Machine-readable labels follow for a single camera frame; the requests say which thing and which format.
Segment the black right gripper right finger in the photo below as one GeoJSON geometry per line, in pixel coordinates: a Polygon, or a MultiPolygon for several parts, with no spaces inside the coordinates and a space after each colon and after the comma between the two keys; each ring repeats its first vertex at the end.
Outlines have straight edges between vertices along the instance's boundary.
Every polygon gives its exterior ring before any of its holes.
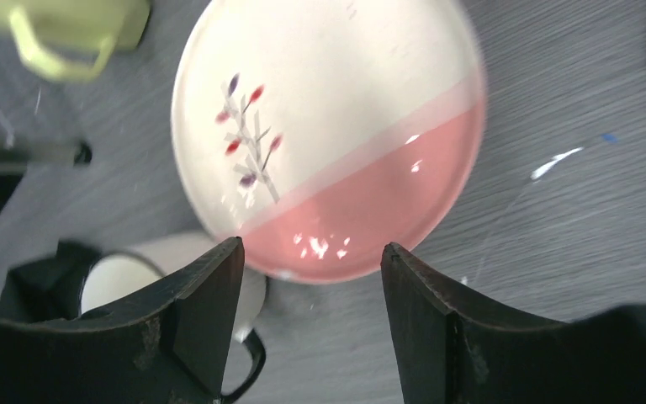
{"type": "Polygon", "coordinates": [[[381,275],[407,403],[646,403],[646,304],[559,322],[493,300],[396,243],[381,275]]]}

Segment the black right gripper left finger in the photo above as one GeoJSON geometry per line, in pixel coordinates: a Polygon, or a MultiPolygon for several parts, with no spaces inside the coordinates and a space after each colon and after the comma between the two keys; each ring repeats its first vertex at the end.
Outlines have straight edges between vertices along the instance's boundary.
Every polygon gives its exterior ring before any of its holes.
{"type": "Polygon", "coordinates": [[[25,323],[0,318],[0,403],[214,403],[168,362],[146,321],[144,293],[95,317],[25,323]]]}

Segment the pink and cream plate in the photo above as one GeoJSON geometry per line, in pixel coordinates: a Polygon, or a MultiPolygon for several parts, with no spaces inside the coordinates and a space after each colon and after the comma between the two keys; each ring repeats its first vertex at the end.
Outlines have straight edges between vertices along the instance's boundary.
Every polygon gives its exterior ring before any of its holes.
{"type": "Polygon", "coordinates": [[[173,88],[179,177],[251,268],[304,284],[371,274],[461,194],[484,69],[459,1],[213,1],[173,88]]]}

